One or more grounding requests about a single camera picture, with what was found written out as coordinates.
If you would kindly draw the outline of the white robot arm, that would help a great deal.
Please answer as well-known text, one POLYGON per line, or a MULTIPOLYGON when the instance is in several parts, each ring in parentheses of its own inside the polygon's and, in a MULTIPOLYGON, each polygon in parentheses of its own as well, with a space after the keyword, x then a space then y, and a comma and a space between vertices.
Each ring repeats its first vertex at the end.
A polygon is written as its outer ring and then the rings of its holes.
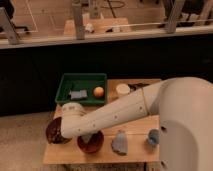
POLYGON ((78 137, 155 114, 161 171, 213 171, 213 83, 201 78, 151 84, 86 115, 65 112, 61 134, 78 137))

